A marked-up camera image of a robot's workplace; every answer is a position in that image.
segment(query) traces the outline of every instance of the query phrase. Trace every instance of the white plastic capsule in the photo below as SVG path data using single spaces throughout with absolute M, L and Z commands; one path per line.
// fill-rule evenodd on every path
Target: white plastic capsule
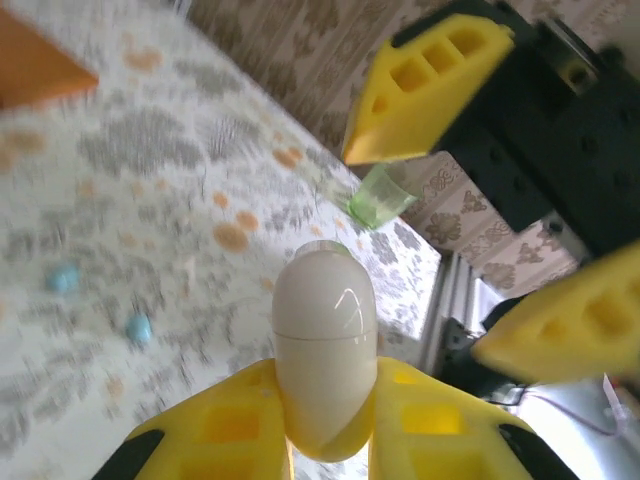
M 339 243 L 311 242 L 273 293 L 276 375 L 293 444 L 336 462 L 367 442 L 377 377 L 377 322 L 369 275 Z

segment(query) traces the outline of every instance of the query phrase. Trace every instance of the blue bead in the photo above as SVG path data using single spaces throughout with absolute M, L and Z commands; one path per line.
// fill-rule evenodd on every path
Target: blue bead
M 80 270 L 73 264 L 60 265 L 49 272 L 46 283 L 47 288 L 52 292 L 70 292 L 78 288 Z
M 127 337 L 133 343 L 144 345 L 151 340 L 151 321 L 149 317 L 138 313 L 129 319 L 127 323 Z

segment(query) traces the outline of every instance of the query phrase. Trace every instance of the orange object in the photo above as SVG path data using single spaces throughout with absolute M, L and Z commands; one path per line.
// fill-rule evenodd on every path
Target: orange object
M 0 110 L 93 89 L 98 78 L 0 7 Z

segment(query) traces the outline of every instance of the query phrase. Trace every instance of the small green cup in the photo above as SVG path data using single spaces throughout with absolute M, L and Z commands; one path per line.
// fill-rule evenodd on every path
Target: small green cup
M 392 164 L 374 166 L 347 205 L 349 215 L 372 230 L 396 218 L 419 198 L 398 183 L 390 167 Z

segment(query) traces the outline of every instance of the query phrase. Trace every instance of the patterned tablecloth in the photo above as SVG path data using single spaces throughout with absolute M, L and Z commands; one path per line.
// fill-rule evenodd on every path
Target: patterned tablecloth
M 365 265 L 385 354 L 414 358 L 438 254 L 329 202 L 354 177 L 219 50 L 141 0 L 5 4 L 100 88 L 0 117 L 1 478 L 90 478 L 136 424 L 270 356 L 273 283 L 314 239 Z M 70 261 L 79 291 L 48 293 Z M 134 310 L 153 320 L 145 348 L 123 335 Z M 296 478 L 365 464 L 298 455 Z

